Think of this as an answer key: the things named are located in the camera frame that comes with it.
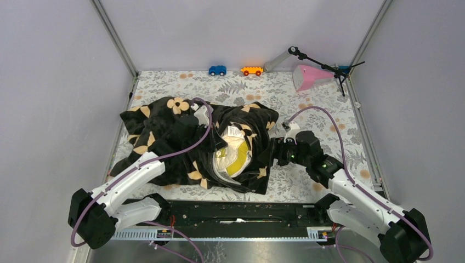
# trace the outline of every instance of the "reflective floor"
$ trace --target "reflective floor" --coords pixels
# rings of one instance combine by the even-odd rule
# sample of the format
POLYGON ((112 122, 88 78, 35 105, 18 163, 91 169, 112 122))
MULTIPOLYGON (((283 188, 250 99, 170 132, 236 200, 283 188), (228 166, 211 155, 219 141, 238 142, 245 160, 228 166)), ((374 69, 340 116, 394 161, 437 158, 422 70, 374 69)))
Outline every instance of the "reflective floor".
MULTIPOLYGON (((386 262, 378 249, 366 239, 344 230, 341 244, 351 245, 366 252, 376 263, 386 262)), ((228 263, 293 263, 293 262, 343 262, 334 248, 321 249, 313 242, 196 242, 203 252, 205 262, 228 263)), ((200 262, 200 257, 188 242, 169 242, 165 245, 200 262)), ((362 255, 343 249, 347 262, 370 262, 362 255)), ((160 249, 154 250, 148 242, 110 241, 100 249, 91 252, 88 263, 153 263, 187 262, 160 249)))

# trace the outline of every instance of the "wall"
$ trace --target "wall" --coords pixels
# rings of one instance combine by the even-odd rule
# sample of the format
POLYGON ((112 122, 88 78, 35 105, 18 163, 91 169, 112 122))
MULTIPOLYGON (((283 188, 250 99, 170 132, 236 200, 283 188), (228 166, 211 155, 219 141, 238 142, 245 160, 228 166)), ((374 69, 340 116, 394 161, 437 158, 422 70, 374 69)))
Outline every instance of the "wall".
POLYGON ((90 1, 2 0, 0 25, 0 262, 67 262, 131 77, 90 1))
MULTIPOLYGON (((139 70, 262 66, 292 45, 349 64, 383 0, 103 0, 139 70)), ((293 69, 289 58, 277 70, 293 69)))
POLYGON ((433 262, 462 262, 465 2, 395 1, 353 77, 392 199, 427 219, 433 262))

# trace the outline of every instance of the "blue toy car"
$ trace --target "blue toy car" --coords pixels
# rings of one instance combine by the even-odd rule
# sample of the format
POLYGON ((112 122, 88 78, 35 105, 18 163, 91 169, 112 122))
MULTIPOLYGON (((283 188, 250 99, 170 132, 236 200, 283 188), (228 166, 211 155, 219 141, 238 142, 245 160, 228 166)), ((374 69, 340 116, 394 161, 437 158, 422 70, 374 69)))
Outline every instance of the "blue toy car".
POLYGON ((225 66, 211 66, 210 69, 208 70, 208 74, 210 76, 215 76, 215 75, 224 76, 226 75, 226 67, 225 66))

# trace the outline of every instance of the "floral blanket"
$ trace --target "floral blanket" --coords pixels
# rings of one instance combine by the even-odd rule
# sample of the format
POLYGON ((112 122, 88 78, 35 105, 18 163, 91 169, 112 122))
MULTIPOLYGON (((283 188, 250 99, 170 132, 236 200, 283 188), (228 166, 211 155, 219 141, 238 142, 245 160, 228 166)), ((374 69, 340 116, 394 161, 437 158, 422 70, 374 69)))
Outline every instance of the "floral blanket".
MULTIPOLYGON (((163 155, 182 150, 198 141, 205 133, 205 127, 196 125, 195 128, 184 130, 177 126, 182 118, 193 116, 195 111, 190 105, 190 100, 165 97, 121 113, 121 119, 128 131, 128 141, 133 149, 129 156, 115 164, 110 176, 124 171, 147 151, 163 155), (158 152, 167 146, 171 152, 158 152)), ((276 123, 278 113, 259 102, 244 106, 210 105, 213 108, 210 136, 186 154, 166 159, 166 171, 150 182, 160 186, 200 185, 205 189, 221 186, 241 193, 265 194, 270 173, 269 163, 262 163, 256 157, 265 154, 270 141, 268 130, 276 123), (215 152, 220 150, 220 146, 228 145, 221 142, 220 135, 230 126, 234 126, 239 136, 243 136, 251 152, 247 167, 231 178, 234 183, 219 177, 212 165, 215 152)))

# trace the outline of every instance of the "white label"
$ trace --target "white label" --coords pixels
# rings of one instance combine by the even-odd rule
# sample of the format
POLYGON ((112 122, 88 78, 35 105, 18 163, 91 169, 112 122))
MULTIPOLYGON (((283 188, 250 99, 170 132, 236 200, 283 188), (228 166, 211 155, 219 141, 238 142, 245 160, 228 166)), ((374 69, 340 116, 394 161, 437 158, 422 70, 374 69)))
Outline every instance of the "white label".
POLYGON ((235 126, 228 126, 228 136, 244 138, 241 131, 235 126))

